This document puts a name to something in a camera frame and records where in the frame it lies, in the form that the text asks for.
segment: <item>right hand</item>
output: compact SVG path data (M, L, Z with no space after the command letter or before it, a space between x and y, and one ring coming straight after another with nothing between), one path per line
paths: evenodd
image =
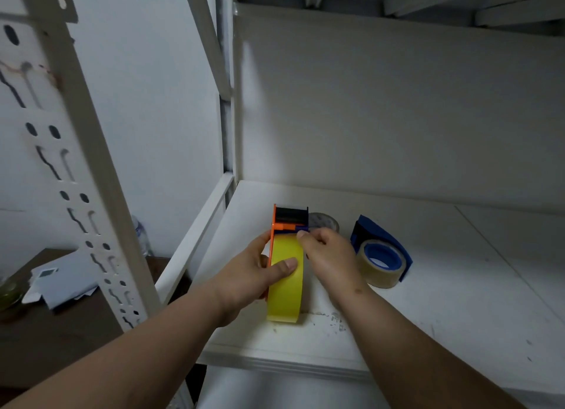
M297 238L314 274L336 302L343 294L360 293L367 286L357 269L355 250L340 234L321 227L310 233L301 230Z

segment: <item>brown desk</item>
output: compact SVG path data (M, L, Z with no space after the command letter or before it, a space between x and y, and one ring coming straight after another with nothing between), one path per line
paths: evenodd
M12 279L28 288L32 268L69 254L46 248L18 270ZM169 259L148 257L156 281ZM175 296L187 292L184 278ZM102 291L50 311L45 302L19 303L0 314L0 387L27 389L122 333Z

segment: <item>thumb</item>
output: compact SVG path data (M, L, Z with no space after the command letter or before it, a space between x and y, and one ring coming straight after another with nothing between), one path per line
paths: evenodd
M310 232L305 230L299 231L296 235L296 239L309 256L313 254L320 245L316 238L314 238Z
M263 275L267 281L267 285L270 286L277 281L288 277L294 272L298 266L298 260L296 257L291 257L290 259L281 260L274 265L269 266L263 270Z

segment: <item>finger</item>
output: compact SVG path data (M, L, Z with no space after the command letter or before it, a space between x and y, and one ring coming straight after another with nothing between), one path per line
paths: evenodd
M301 230L297 233L296 238L298 243L302 246L306 255L311 255L314 253L318 248L320 248L320 243L312 236L312 234L308 233L305 230Z
M270 239L271 239L271 231L266 230L265 232L260 234L257 238L255 238L253 241L251 241L247 246L247 248L250 248L253 251L258 251L259 253L261 253Z
M312 230L310 234L318 241L327 244L331 239L335 237L335 235L337 235L337 232L335 232L334 230L328 227L319 227L317 229Z
M290 259L281 260L272 266L262 270L263 276L265 277L265 284L267 286L273 285L277 281L288 277L294 272L298 266L298 260L296 257L291 257Z

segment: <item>white shelf board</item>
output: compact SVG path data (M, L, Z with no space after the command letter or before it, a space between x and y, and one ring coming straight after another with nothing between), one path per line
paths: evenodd
M328 213L348 238L360 214L375 220L414 261L404 282L379 294L498 385L565 393L565 327L450 204L241 181L195 284L269 228L274 203ZM200 362L368 378L348 326L305 265L298 324L266 321L266 305L256 301L212 335Z
M389 409L374 383L208 367L198 409Z
M484 207L459 209L565 321L565 217Z

